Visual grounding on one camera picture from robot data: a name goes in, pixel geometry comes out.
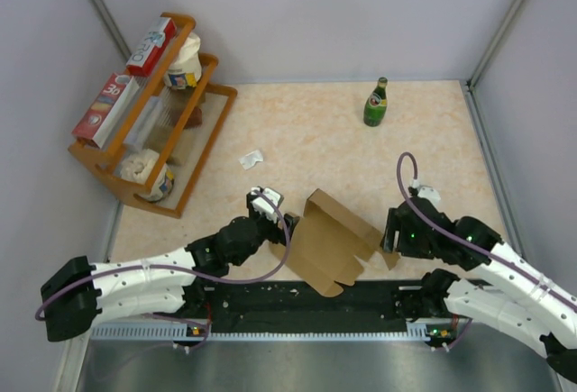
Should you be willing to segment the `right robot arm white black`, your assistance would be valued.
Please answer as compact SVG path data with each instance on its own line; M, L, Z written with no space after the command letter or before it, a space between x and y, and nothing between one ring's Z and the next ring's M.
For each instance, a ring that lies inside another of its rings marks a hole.
M403 257L440 260L481 279L445 269L426 273L417 290L399 290L407 319L464 316L525 344L559 376L576 380L576 297L519 256L471 216L451 221L424 198L391 207L381 248Z

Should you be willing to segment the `brown cardboard box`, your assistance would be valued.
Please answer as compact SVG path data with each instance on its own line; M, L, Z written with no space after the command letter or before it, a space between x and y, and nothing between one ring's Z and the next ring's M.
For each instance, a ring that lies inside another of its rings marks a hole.
M355 284L363 262L378 253L387 270L400 256L387 253L383 233L321 189L307 199L291 236L285 265L324 297L336 297Z

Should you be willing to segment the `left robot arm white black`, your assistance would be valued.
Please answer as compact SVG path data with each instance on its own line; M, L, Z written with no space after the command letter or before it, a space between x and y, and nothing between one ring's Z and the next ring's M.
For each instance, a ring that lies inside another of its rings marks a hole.
M263 243L291 250L299 219L280 211L282 201L278 192L255 187L246 196L246 216L174 251L126 262L68 260L41 286L34 317L44 323L49 342L64 342L131 316L198 315L206 285L232 285L230 268L243 265Z

